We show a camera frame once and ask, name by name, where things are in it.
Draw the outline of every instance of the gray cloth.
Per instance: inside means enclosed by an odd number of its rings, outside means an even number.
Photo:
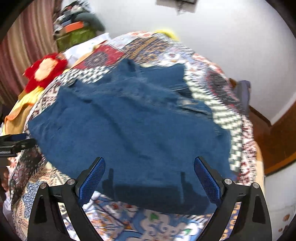
[[[238,82],[235,88],[233,89],[234,93],[239,98],[239,101],[242,104],[243,113],[246,116],[249,116],[250,90],[251,83],[247,80],[242,80]]]
[[[105,27],[100,22],[100,20],[96,17],[95,14],[91,14],[88,12],[79,13],[75,18],[73,22],[83,21],[90,24],[90,26],[96,30],[96,31],[105,31]]]

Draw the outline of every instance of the orange cloth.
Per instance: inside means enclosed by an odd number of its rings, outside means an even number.
[[[34,104],[26,103],[5,117],[5,134],[20,134],[23,132],[24,125]]]

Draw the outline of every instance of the orange box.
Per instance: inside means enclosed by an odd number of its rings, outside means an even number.
[[[60,31],[61,34],[66,34],[66,33],[69,33],[71,31],[74,31],[74,30],[77,30],[77,29],[80,29],[80,28],[83,28],[84,27],[84,24],[82,21],[80,22],[75,22],[75,23],[70,23],[69,25],[63,27]]]

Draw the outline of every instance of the wooden furniture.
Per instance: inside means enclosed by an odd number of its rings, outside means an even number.
[[[236,81],[229,79],[233,87]],[[272,174],[296,160],[296,102],[273,125],[250,106],[254,140],[261,149],[264,172]]]

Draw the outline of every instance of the red cloth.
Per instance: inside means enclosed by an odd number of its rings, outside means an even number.
[[[57,53],[45,55],[42,59],[37,60],[31,67],[26,69],[26,71],[24,72],[24,76],[26,76],[29,79],[29,82],[25,88],[26,93],[30,93],[37,86],[46,88],[54,80],[55,77],[57,77],[63,73],[63,71],[65,70],[65,68],[68,64],[68,61],[66,59],[61,60],[57,56],[58,56]],[[41,81],[38,81],[35,79],[35,73],[38,70],[39,65],[46,58],[54,59],[58,63],[46,78],[44,78]]]
[[[117,63],[123,55],[123,52],[120,52],[111,46],[100,45],[90,56],[73,68],[87,69],[103,65],[111,66]]]

